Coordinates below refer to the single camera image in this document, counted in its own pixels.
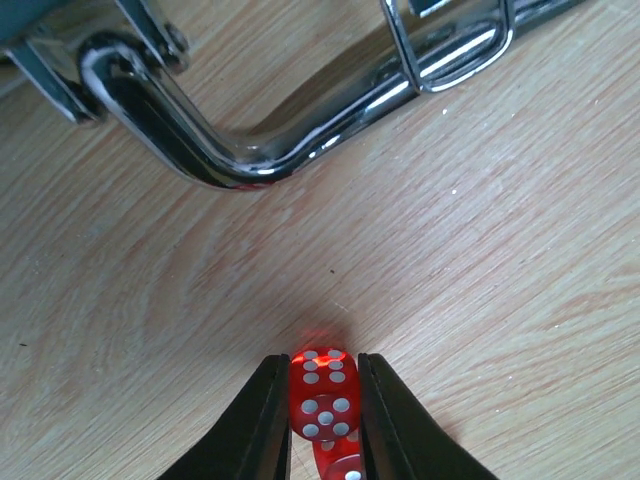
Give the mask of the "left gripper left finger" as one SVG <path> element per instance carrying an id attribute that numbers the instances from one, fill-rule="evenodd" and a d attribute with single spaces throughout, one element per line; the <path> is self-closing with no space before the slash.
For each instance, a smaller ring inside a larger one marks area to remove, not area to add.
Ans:
<path id="1" fill-rule="evenodd" d="M 290 359 L 264 358 L 211 429 L 162 479 L 288 479 Z"/>

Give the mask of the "red die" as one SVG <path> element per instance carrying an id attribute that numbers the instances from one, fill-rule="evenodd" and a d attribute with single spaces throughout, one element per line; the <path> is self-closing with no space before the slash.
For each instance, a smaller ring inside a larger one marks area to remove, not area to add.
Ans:
<path id="1" fill-rule="evenodd" d="M 334 441 L 313 442 L 312 448 L 321 480 L 366 478 L 358 431 Z"/>
<path id="2" fill-rule="evenodd" d="M 289 366 L 292 430 L 312 442 L 344 438 L 359 428 L 361 384 L 356 362 L 345 350 L 310 347 Z"/>

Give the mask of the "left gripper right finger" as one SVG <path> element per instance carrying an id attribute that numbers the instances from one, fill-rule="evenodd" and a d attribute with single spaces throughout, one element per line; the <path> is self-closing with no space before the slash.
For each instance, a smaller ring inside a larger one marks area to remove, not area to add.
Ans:
<path id="1" fill-rule="evenodd" d="M 494 479 L 439 426 L 380 354 L 358 355 L 360 445 L 368 479 Z"/>

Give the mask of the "aluminium poker case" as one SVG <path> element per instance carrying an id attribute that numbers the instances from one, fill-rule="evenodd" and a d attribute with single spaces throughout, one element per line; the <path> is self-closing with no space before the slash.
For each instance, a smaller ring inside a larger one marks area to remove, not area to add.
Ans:
<path id="1" fill-rule="evenodd" d="M 68 121 L 114 120 L 201 185 L 291 177 L 486 70 L 570 1 L 5 1 L 1 60 Z"/>

